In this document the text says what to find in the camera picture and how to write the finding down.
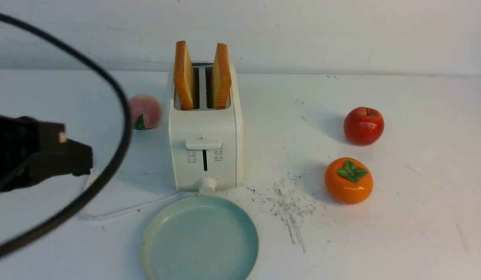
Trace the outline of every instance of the apple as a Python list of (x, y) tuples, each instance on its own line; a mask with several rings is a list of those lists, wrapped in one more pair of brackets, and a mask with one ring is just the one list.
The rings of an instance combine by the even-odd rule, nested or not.
[(344, 120), (344, 134), (354, 145), (365, 146), (377, 141), (384, 132), (382, 114), (372, 108), (358, 107)]
[(133, 128), (146, 130), (158, 126), (161, 117), (161, 104), (150, 94), (138, 94), (128, 100)]

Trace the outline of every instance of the bread slice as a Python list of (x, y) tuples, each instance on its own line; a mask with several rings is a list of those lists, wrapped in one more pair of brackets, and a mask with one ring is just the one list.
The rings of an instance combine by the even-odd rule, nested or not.
[(178, 94), (180, 103), (182, 103), (182, 110), (196, 109), (198, 105), (196, 104), (196, 100), (198, 100), (196, 76), (185, 41), (176, 44), (173, 82), (175, 83), (176, 94)]
[(211, 80), (213, 93), (212, 107), (215, 109), (224, 109), (228, 96), (230, 96), (230, 86), (232, 85), (228, 47), (225, 44), (219, 43), (216, 47)]

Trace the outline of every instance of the plate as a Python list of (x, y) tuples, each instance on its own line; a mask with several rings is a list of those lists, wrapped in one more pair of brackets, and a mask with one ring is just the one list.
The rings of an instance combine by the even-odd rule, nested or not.
[(259, 239), (239, 206), (214, 196), (187, 197), (162, 209), (140, 246), (148, 280), (245, 280)]

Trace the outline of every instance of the toaster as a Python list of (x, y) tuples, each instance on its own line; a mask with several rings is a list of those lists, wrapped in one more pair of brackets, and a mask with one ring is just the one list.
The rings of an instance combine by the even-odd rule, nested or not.
[(168, 75), (170, 97), (169, 139), (173, 172), (178, 191), (212, 194), (235, 188), (244, 176), (244, 126), (235, 67), (230, 62), (231, 86), (226, 107), (208, 108), (212, 63), (193, 63), (198, 80), (199, 106), (182, 110)]

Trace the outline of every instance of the orange persimmon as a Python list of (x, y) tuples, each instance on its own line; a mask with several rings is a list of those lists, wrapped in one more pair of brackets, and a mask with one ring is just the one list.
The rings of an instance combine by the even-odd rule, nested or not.
[(372, 193), (373, 179), (363, 163), (342, 157), (334, 160), (325, 170), (325, 185), (336, 201), (358, 204)]

